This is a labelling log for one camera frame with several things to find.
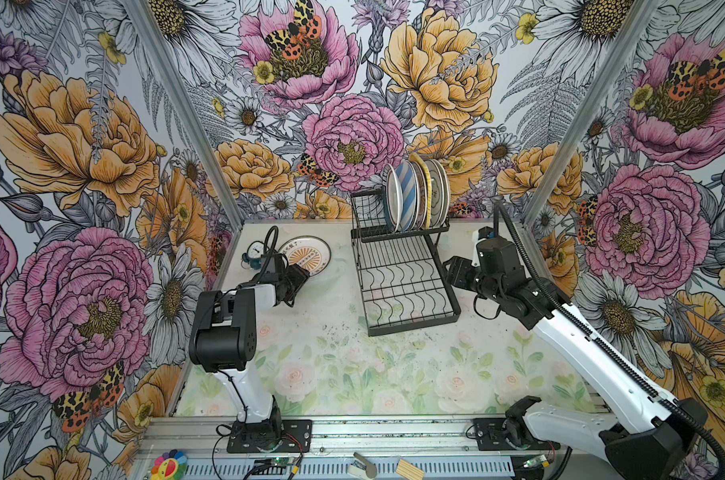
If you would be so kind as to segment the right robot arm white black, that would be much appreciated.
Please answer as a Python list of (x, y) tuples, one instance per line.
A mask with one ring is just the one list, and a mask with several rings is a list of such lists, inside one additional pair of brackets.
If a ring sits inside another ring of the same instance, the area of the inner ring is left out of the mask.
[(704, 408), (677, 399), (630, 364), (528, 263), (514, 243), (493, 236), (476, 242), (472, 258), (454, 256), (443, 265), (451, 286), (495, 302), (553, 347), (609, 410), (572, 412), (528, 395), (506, 411), (508, 441), (563, 444), (606, 461), (624, 479), (671, 478), (704, 434)]

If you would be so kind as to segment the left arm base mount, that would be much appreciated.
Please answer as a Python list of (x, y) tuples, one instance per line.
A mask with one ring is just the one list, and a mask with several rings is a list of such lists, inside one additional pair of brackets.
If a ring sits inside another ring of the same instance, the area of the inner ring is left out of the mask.
[(314, 422), (307, 419), (282, 420), (277, 426), (270, 420), (260, 423), (234, 423), (228, 438), (229, 454), (308, 453)]

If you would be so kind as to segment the yellow woven square plate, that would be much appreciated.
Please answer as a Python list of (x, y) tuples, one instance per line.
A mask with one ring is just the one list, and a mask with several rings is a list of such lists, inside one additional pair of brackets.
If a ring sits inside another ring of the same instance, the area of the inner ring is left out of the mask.
[(420, 228), (422, 230), (428, 230), (431, 227), (431, 218), (432, 218), (432, 208), (431, 208), (431, 202), (432, 202), (432, 178), (431, 173), (425, 163), (424, 160), (420, 158), (418, 154), (415, 152), (411, 152), (408, 156), (408, 159), (416, 164), (419, 168), (419, 171), (421, 173), (421, 176), (423, 177), (423, 186), (421, 190), (423, 191), (423, 221), (421, 222)]

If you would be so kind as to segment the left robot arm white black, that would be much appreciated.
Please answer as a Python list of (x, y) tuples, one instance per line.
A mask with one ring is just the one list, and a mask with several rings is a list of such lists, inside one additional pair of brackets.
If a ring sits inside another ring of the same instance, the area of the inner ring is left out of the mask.
[(188, 356), (224, 384), (240, 402), (236, 428), (247, 434), (280, 436), (282, 414), (262, 385), (254, 365), (258, 347), (258, 313), (280, 304), (294, 305), (310, 279), (302, 266), (278, 254), (250, 281), (228, 291), (204, 291), (198, 298)]

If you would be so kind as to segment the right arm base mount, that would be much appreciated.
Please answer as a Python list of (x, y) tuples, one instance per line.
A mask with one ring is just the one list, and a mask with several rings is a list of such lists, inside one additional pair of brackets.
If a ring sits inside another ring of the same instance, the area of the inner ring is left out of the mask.
[(522, 423), (506, 417), (475, 418), (465, 435), (479, 451), (558, 452), (560, 448), (557, 442), (534, 439)]

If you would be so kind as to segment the small green rimmed plate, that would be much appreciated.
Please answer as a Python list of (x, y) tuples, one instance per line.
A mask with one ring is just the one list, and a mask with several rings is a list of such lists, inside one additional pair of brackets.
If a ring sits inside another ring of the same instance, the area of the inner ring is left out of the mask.
[(402, 188), (398, 179), (396, 169), (391, 165), (387, 166), (386, 171), (386, 205), (391, 224), (391, 231), (398, 232), (403, 212), (403, 196)]

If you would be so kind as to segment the black wire dish rack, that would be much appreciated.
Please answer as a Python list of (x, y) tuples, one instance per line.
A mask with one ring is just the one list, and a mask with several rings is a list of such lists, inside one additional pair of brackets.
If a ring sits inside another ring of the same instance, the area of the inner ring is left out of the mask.
[(395, 232), (382, 189), (352, 194), (352, 249), (370, 337), (455, 323), (461, 313), (437, 246), (449, 230)]

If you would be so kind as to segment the blue white striped plate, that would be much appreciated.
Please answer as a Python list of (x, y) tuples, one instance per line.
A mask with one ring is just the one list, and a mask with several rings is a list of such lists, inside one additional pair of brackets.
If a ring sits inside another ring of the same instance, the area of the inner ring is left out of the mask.
[(416, 220), (418, 206), (418, 184), (413, 164), (404, 160), (395, 172), (400, 185), (402, 195), (402, 210), (399, 222), (400, 231), (410, 230)]

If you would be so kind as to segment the white plate red characters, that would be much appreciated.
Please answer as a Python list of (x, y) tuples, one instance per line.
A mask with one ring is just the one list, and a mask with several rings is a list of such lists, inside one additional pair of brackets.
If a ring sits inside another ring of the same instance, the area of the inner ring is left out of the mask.
[(422, 228), (424, 228), (424, 225), (426, 224), (426, 179), (422, 167), (415, 161), (412, 161), (412, 164), (415, 170), (415, 177), (417, 181), (417, 211), (414, 229), (422, 230)]

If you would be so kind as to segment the white floral plate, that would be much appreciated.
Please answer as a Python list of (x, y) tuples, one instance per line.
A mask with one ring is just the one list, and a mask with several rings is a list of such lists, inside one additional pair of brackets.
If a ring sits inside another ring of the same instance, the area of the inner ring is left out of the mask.
[(438, 163), (437, 166), (440, 168), (440, 175), (442, 179), (442, 200), (443, 200), (443, 206), (441, 210), (441, 220), (440, 223), (444, 224), (448, 218), (448, 212), (450, 208), (450, 200), (451, 200), (451, 193), (450, 193), (450, 185), (449, 180), (446, 174), (446, 171), (441, 163)]

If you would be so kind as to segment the orange sunburst plate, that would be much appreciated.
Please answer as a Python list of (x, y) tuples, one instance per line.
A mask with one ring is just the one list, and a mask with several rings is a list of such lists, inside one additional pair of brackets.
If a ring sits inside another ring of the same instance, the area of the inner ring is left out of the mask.
[(280, 247), (280, 254), (286, 256), (288, 264), (304, 268), (314, 277), (330, 264), (332, 250), (322, 239), (316, 236), (298, 236), (288, 240)]

